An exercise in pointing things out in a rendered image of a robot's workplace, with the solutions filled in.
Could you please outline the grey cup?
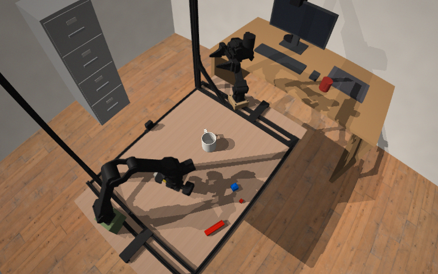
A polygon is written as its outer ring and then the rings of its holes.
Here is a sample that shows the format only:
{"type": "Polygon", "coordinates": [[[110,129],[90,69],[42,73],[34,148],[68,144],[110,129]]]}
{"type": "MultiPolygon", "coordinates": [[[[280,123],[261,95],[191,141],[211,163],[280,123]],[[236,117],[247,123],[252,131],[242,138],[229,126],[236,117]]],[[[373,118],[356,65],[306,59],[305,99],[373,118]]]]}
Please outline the grey cup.
{"type": "Polygon", "coordinates": [[[216,149],[216,136],[214,133],[207,132],[207,129],[204,129],[204,134],[201,140],[202,140],[202,148],[204,151],[212,152],[216,149]]]}

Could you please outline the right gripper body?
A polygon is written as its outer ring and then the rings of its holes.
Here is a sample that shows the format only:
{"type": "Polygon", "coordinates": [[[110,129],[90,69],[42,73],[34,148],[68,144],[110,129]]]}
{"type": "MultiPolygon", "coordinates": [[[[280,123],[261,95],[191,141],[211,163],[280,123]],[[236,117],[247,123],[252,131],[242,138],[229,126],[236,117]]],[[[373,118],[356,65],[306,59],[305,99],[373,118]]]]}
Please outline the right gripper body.
{"type": "MultiPolygon", "coordinates": [[[[161,173],[158,172],[157,175],[155,176],[155,182],[161,184],[162,181],[163,181],[163,177],[162,177],[161,173]]],[[[190,196],[192,191],[193,191],[193,189],[194,189],[194,183],[191,183],[189,181],[187,181],[185,183],[185,185],[183,185],[183,180],[180,179],[180,176],[179,176],[179,179],[177,181],[175,181],[175,182],[170,182],[167,179],[165,184],[168,185],[168,186],[171,186],[171,187],[173,187],[175,189],[176,188],[182,189],[182,193],[187,195],[187,196],[190,196]]]]}

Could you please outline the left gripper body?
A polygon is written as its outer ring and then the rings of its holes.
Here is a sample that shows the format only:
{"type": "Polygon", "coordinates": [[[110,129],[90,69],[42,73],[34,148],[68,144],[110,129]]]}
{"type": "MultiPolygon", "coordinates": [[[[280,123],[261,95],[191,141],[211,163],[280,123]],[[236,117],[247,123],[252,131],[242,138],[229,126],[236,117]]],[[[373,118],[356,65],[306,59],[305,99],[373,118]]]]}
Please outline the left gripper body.
{"type": "Polygon", "coordinates": [[[219,45],[221,45],[222,46],[222,56],[225,56],[226,55],[226,57],[230,60],[230,59],[232,59],[232,61],[233,61],[233,72],[236,74],[236,73],[239,73],[239,71],[240,71],[240,66],[241,66],[241,64],[240,64],[240,62],[242,62],[242,60],[244,60],[245,59],[245,53],[244,53],[244,51],[242,50],[242,53],[239,55],[239,56],[237,56],[237,57],[233,57],[233,52],[232,52],[232,50],[229,50],[229,51],[227,51],[228,50],[228,47],[227,47],[227,45],[224,43],[224,42],[221,42],[221,43],[219,43],[219,45]],[[239,62],[238,62],[238,61],[239,62]]]}

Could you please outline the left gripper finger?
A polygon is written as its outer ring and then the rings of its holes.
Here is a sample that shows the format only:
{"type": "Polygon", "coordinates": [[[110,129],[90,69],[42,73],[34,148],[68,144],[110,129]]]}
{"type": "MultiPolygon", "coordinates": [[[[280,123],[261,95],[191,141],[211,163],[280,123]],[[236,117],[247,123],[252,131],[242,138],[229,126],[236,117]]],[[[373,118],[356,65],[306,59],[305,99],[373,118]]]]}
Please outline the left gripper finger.
{"type": "Polygon", "coordinates": [[[222,46],[219,45],[218,50],[210,54],[209,57],[222,57],[222,46]]]}
{"type": "Polygon", "coordinates": [[[216,67],[219,69],[225,69],[233,72],[233,61],[230,59],[229,61],[219,64],[216,67]]]}

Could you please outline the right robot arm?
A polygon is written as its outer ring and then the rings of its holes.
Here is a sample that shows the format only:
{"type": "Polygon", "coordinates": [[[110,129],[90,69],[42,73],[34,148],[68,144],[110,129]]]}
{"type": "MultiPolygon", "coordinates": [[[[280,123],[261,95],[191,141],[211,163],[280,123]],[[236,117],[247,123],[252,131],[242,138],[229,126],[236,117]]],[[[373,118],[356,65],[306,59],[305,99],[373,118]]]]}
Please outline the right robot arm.
{"type": "Polygon", "coordinates": [[[132,174],[137,172],[159,172],[161,173],[163,179],[167,178],[168,181],[175,182],[179,179],[179,176],[182,180],[184,175],[194,170],[196,170],[196,168],[192,159],[188,159],[180,163],[179,160],[174,157],[164,157],[161,160],[156,160],[141,159],[132,156],[126,159],[114,159],[105,163],[101,167],[103,182],[100,195],[92,206],[97,223],[105,223],[106,225],[109,225],[114,219],[116,214],[113,212],[113,207],[111,204],[113,189],[114,187],[118,187],[120,184],[125,183],[132,174]],[[120,177],[119,170],[117,168],[118,164],[125,164],[129,168],[123,177],[120,177]]]}

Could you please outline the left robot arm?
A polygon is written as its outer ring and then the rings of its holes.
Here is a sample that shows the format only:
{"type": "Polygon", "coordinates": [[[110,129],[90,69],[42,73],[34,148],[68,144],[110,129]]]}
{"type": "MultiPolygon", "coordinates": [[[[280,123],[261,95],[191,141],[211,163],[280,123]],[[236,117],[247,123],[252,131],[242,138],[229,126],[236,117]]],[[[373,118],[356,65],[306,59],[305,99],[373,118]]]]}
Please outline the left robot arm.
{"type": "MultiPolygon", "coordinates": [[[[255,39],[256,39],[256,35],[250,32],[245,32],[243,40],[241,40],[240,38],[231,38],[230,42],[228,42],[227,44],[228,47],[227,51],[232,50],[232,52],[234,53],[233,57],[237,57],[242,53],[243,50],[245,53],[245,59],[250,59],[250,61],[252,61],[254,58],[253,48],[255,44],[255,39]]],[[[241,68],[239,73],[235,74],[235,79],[236,79],[236,82],[234,84],[235,87],[232,87],[232,91],[233,91],[232,97],[236,103],[239,103],[245,101],[244,98],[245,94],[247,94],[249,91],[247,82],[242,77],[241,68]]]]}

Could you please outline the red rectangular bar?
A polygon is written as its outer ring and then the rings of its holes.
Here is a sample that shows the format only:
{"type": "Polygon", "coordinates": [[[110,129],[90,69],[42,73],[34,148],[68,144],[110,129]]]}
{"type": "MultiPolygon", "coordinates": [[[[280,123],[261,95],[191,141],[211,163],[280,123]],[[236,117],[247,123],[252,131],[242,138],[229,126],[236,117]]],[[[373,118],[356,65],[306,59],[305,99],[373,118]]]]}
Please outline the red rectangular bar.
{"type": "Polygon", "coordinates": [[[208,228],[207,230],[205,230],[205,234],[208,236],[211,233],[213,233],[214,231],[218,230],[219,228],[221,228],[222,226],[224,226],[224,222],[221,220],[218,223],[216,223],[215,225],[211,226],[210,228],[208,228]]]}

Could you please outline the blue cube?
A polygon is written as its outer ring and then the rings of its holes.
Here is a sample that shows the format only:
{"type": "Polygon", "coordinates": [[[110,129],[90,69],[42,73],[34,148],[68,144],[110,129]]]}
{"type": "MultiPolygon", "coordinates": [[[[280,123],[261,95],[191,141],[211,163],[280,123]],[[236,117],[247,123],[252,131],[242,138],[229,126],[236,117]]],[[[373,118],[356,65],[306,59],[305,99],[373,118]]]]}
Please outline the blue cube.
{"type": "Polygon", "coordinates": [[[234,192],[234,191],[236,191],[236,190],[238,190],[238,185],[237,185],[237,183],[234,183],[234,184],[232,184],[231,186],[231,189],[232,189],[232,191],[234,192]]]}

